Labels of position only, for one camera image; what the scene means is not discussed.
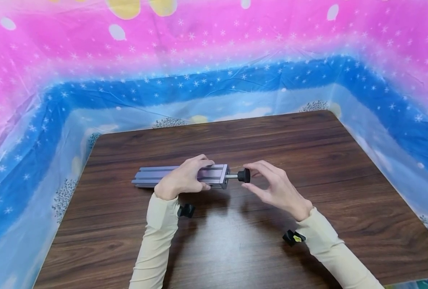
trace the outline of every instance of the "person's right hand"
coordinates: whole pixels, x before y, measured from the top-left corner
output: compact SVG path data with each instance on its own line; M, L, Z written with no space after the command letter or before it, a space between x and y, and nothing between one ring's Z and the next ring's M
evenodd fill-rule
M251 170L251 177L263 176L269 182L268 189L260 189L252 183L242 184L244 188L256 194L264 203L289 212L297 222L309 217L313 208L311 201L299 194L284 170L266 161L245 164L243 167Z

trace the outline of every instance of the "hand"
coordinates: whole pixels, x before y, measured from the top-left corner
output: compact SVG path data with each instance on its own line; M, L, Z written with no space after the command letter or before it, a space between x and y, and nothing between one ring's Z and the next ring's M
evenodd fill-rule
M251 177L264 176L269 182L268 189L259 189L252 183L242 184L244 188L256 194L264 203L289 212L297 222L309 217L313 208L311 201L299 194L284 170L266 161L246 164L244 168L251 170Z
M174 200L180 193L195 193L211 189L210 185L198 182L196 176L202 167L213 165L214 161L205 155L187 159L180 167L166 174L155 186L156 197L169 201Z

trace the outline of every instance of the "finger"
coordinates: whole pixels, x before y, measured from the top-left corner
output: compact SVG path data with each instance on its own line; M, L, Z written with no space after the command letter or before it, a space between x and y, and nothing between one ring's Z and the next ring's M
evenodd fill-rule
M208 157L206 155L197 155L196 157L192 158L193 160L195 159L208 159Z
M262 176L262 174L259 171L253 170L253 169L250 169L250 174L251 174L251 177L260 177L260 176Z
M253 192L253 194L257 195L261 201L265 202L267 199L268 192L258 188L256 185L253 185L252 183L243 183L241 186L248 189L248 191Z
M275 167L273 164L270 164L269 162L266 162L264 160L257 161L257 163L263 164L266 168L268 168L269 170L271 170L273 172L276 172L278 170L278 168Z
M259 162L245 164L244 167L250 170L258 171L260 174L262 174L262 176L264 176L269 181L269 183L272 182L277 177L277 175L273 173L271 170L269 170L268 167L266 167L263 164L260 164Z
M213 165L214 161L212 159L200 159L196 162L196 167L198 170L202 167L207 167L208 165Z
M261 177L262 174L259 171L253 170L251 171L251 177Z
M200 182L202 185L201 191L209 191L211 189L211 186L208 185L207 183L202 183Z

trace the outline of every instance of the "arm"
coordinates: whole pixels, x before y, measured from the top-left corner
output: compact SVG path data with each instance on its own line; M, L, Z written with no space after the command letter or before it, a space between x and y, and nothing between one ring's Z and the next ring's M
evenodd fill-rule
M163 288L169 247L177 231L178 198L166 201L151 196L147 211L147 229L143 235L139 256L129 289Z
M308 218L297 224L297 232L305 236L311 255L327 268L343 288L383 288L316 208L310 210Z
M200 168L213 164L205 155L187 159L155 186L155 192L148 204L147 229L143 235L129 289L163 288L169 247L178 228L178 195L181 192L211 189L207 184L198 182L196 176Z
M284 170L266 161L258 161L244 166L252 170L251 176L264 176L269 182L268 189L259 189L251 183L242 184L256 194L264 203L285 210L296 219L297 232L303 235L311 255L315 256L339 284L345 289L383 288L371 272L338 238L327 219L294 188Z

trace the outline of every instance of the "wrist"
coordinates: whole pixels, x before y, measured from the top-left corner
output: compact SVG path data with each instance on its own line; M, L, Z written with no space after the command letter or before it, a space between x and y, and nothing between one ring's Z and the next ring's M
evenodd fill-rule
M298 204L294 203L287 208L287 212L297 221L302 222L303 220L310 217L310 211L313 205L309 200L300 201Z
M174 189L165 188L165 186L161 185L161 183L155 186L155 195L161 200L171 201L178 197L178 193L174 191Z

